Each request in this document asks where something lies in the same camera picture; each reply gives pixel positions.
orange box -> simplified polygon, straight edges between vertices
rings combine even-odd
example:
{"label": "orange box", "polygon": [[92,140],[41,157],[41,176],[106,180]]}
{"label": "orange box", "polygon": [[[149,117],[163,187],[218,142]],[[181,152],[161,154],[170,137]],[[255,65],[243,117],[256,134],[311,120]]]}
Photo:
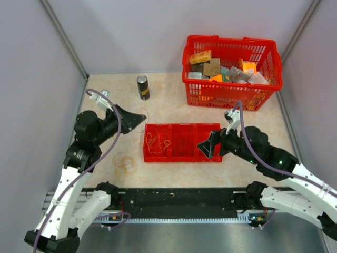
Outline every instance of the orange box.
{"label": "orange box", "polygon": [[190,57],[190,63],[197,64],[200,62],[207,62],[210,61],[211,58],[212,58],[212,51],[207,50],[200,53],[192,54]]}
{"label": "orange box", "polygon": [[243,59],[240,58],[239,59],[239,66],[240,66],[240,69],[244,73],[246,73],[246,74],[248,74],[250,76],[252,76],[253,74],[256,73],[256,64],[255,64],[255,62],[243,61]]}
{"label": "orange box", "polygon": [[218,81],[218,82],[222,82],[222,75],[216,75],[216,76],[209,79],[209,81],[213,81],[213,80]]}

gray floor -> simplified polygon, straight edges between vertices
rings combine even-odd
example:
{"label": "gray floor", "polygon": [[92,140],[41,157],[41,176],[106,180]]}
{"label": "gray floor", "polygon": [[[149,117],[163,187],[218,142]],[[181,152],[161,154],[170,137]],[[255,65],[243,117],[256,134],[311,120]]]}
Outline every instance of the gray floor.
{"label": "gray floor", "polygon": [[326,253],[327,249],[314,225],[281,213],[262,231],[242,224],[126,224],[110,232],[90,228],[78,252]]}

white wall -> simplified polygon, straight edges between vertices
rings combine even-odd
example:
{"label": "white wall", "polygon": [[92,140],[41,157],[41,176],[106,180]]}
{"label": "white wall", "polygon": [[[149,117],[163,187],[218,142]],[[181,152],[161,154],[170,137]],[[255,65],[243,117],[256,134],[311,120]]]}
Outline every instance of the white wall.
{"label": "white wall", "polygon": [[190,34],[277,41],[280,52],[312,0],[49,0],[86,70],[175,71]]}
{"label": "white wall", "polygon": [[282,90],[308,168],[337,188],[337,1],[322,1],[283,67]]}
{"label": "white wall", "polygon": [[0,248],[24,242],[60,176],[84,79],[38,0],[0,1]]}

small box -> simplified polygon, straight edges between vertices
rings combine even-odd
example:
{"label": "small box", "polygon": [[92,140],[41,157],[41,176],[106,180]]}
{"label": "small box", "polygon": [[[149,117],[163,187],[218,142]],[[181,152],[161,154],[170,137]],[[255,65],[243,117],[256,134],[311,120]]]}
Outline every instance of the small box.
{"label": "small box", "polygon": [[201,79],[202,73],[201,72],[189,72],[187,78],[189,78],[189,79]]}
{"label": "small box", "polygon": [[227,67],[220,66],[220,74],[226,75],[228,70],[230,69],[228,69]]}
{"label": "small box", "polygon": [[269,82],[264,78],[264,76],[260,72],[255,73],[248,80],[248,82],[251,83],[251,84],[265,84],[265,85],[269,85]]}
{"label": "small box", "polygon": [[212,58],[211,50],[203,51],[200,53],[192,54],[190,57],[190,63],[196,64],[200,62],[207,62]]}
{"label": "small box", "polygon": [[210,81],[217,81],[217,82],[222,82],[222,75],[216,75],[212,78],[209,79]]}
{"label": "small box", "polygon": [[204,63],[197,63],[191,65],[191,72],[203,72],[204,71]]}
{"label": "small box", "polygon": [[230,80],[230,78],[227,75],[222,74],[222,82],[223,83],[231,83],[232,81]]}
{"label": "small box", "polygon": [[204,63],[204,75],[220,75],[220,58],[212,58],[209,63]]}
{"label": "small box", "polygon": [[242,70],[239,70],[237,67],[231,67],[231,69],[227,72],[227,76],[230,78],[230,80],[233,83],[237,83],[239,80],[243,80],[248,82],[249,78],[251,78],[249,75],[244,73]]}
{"label": "small box", "polygon": [[255,62],[247,62],[242,60],[241,58],[239,59],[239,66],[240,69],[248,74],[249,76],[252,76],[253,74],[256,73],[256,64]]}

cardboard box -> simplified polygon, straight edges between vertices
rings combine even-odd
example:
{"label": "cardboard box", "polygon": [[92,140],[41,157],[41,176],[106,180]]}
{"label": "cardboard box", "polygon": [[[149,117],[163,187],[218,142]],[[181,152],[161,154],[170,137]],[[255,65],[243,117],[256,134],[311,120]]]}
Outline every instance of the cardboard box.
{"label": "cardboard box", "polygon": [[190,57],[190,63],[196,64],[200,62],[207,62],[212,58],[211,50],[203,51],[200,53],[192,54]]}
{"label": "cardboard box", "polygon": [[209,63],[204,63],[204,75],[220,75],[220,58],[212,58]]}

